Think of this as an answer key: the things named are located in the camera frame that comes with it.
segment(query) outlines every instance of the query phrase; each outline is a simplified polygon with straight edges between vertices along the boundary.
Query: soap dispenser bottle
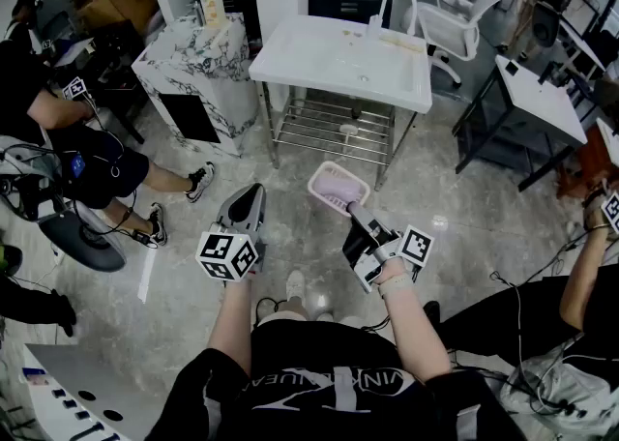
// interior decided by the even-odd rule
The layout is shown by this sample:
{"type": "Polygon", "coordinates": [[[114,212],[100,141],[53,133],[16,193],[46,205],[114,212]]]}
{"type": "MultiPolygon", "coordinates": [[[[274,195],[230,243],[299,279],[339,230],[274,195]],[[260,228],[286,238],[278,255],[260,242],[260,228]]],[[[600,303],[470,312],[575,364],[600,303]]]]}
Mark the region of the soap dispenser bottle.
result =
{"type": "Polygon", "coordinates": [[[221,28],[225,22],[223,0],[200,0],[207,28],[221,28]]]}

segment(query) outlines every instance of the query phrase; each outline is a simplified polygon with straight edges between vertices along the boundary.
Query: wrist strap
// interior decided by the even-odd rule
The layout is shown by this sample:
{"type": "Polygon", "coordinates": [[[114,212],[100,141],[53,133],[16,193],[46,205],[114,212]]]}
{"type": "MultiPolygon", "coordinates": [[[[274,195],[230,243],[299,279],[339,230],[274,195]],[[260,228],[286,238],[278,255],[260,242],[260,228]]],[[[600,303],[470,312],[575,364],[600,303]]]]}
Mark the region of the wrist strap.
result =
{"type": "Polygon", "coordinates": [[[410,277],[408,273],[404,273],[403,275],[394,276],[393,278],[387,279],[385,282],[378,285],[378,293],[380,296],[385,298],[386,295],[390,293],[395,293],[400,291],[402,288],[412,288],[415,285],[413,283],[413,279],[410,277]]]}

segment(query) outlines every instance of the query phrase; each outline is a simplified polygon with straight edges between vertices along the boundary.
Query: black hole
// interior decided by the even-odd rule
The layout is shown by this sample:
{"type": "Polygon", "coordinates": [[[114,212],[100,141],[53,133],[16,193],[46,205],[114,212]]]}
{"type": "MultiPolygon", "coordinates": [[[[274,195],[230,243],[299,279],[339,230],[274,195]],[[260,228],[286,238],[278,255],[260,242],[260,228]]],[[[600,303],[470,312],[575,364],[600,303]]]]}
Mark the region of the black hole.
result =
{"type": "Polygon", "coordinates": [[[103,414],[110,420],[114,422],[120,422],[123,420],[123,416],[120,415],[116,410],[104,410],[103,414]]]}
{"type": "Polygon", "coordinates": [[[95,397],[89,391],[82,390],[82,391],[78,391],[77,394],[79,395],[80,398],[85,399],[86,401],[95,401],[97,399],[97,397],[95,397]]]}

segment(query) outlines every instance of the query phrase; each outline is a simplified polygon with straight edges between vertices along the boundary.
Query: faucet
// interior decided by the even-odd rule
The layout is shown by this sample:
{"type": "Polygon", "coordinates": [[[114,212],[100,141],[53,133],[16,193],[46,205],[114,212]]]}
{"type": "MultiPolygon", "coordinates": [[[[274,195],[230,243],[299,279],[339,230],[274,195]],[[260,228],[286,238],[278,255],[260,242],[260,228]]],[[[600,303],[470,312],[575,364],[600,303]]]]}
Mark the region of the faucet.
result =
{"type": "MultiPolygon", "coordinates": [[[[417,21],[417,0],[411,0],[412,3],[412,16],[410,18],[410,25],[408,25],[408,30],[406,33],[410,36],[415,35],[415,22],[417,21]]],[[[385,14],[385,6],[387,5],[387,0],[383,0],[380,5],[380,13],[378,15],[373,15],[369,18],[368,23],[368,31],[366,32],[367,37],[371,39],[378,39],[380,35],[380,29],[383,25],[383,15],[385,14]]]]}

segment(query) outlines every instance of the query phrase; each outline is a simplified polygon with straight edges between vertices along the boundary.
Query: black sneaker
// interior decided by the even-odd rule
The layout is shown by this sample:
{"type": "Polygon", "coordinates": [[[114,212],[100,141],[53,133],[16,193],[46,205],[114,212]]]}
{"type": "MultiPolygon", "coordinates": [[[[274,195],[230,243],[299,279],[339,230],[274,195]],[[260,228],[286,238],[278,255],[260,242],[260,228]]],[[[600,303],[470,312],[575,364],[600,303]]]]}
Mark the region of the black sneaker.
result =
{"type": "Polygon", "coordinates": [[[438,331],[438,326],[441,323],[441,305],[436,300],[431,300],[424,305],[424,312],[432,327],[438,331]]]}
{"type": "Polygon", "coordinates": [[[65,335],[71,338],[74,335],[74,325],[77,324],[75,310],[66,295],[58,295],[56,290],[51,290],[51,294],[57,302],[58,326],[63,329],[65,335]]]}
{"type": "Polygon", "coordinates": [[[211,185],[211,182],[215,178],[215,166],[212,162],[206,162],[206,167],[200,167],[197,171],[190,174],[190,180],[192,180],[193,188],[190,191],[185,192],[187,200],[193,204],[202,195],[202,192],[211,185]]]}
{"type": "Polygon", "coordinates": [[[151,205],[151,215],[148,217],[148,221],[153,224],[151,241],[158,246],[165,245],[167,243],[167,232],[163,224],[163,206],[159,202],[154,202],[151,205]]]}

